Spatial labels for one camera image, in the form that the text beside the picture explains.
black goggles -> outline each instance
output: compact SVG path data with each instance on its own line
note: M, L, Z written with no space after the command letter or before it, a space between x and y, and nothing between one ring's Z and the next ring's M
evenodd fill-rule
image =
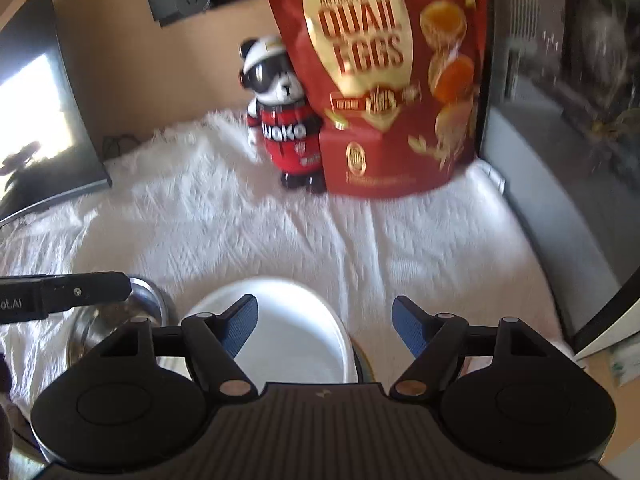
M269 90L273 80L280 74L293 72L291 60L287 54L263 59L245 73L240 71L240 84L242 88L251 89L258 94Z

panda ear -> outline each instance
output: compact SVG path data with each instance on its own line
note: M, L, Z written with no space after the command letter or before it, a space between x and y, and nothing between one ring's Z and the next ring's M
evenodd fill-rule
M257 43L258 38L249 38L248 40L244 40L242 45L240 45L240 57L244 59L246 55L249 53L249 49Z

red snack pouch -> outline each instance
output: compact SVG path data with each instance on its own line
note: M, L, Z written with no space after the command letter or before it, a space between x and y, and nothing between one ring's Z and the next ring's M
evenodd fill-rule
M473 150L486 0L269 2L324 119L329 192L392 198L448 182Z

silver screw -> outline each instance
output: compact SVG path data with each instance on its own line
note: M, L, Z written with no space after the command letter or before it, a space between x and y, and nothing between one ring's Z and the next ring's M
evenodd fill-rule
M419 397L427 391L427 385L421 381L400 381L396 384L396 392L405 397Z
M251 385L246 381L232 380L220 384L220 393L227 397L242 397L251 391Z

figurine's arm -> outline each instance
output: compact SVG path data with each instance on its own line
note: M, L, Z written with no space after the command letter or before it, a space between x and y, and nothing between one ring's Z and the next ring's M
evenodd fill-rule
M261 121L258 118L258 110L255 104L255 97L249 102L246 111L246 122L249 130L249 145L256 146L260 139Z

